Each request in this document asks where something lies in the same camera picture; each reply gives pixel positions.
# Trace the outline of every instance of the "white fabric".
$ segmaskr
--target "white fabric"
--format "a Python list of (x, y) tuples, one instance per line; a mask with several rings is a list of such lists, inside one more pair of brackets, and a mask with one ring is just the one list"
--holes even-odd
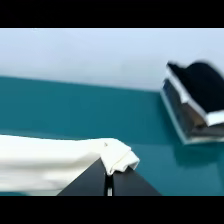
[(224, 123), (224, 110), (206, 113), (204, 109), (190, 96), (180, 80), (175, 77), (169, 69), (167, 70), (167, 76), (179, 93), (181, 103), (188, 103), (192, 108), (194, 108), (208, 126)]
[(138, 159), (130, 147), (116, 139), (73, 141), (0, 135), (0, 191), (63, 189), (101, 155), (109, 174), (137, 165), (133, 165)]

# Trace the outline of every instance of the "white background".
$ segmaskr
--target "white background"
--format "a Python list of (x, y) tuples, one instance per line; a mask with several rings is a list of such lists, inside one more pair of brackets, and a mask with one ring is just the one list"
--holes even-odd
[(159, 89), (168, 60), (224, 71), (224, 29), (0, 29), (0, 75)]

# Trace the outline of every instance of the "teal surface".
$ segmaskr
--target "teal surface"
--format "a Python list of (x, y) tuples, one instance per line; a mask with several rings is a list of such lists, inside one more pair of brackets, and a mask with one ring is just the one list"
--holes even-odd
[(117, 138), (163, 195), (224, 195), (224, 144), (183, 146), (159, 93), (1, 77), (0, 105), (0, 134)]

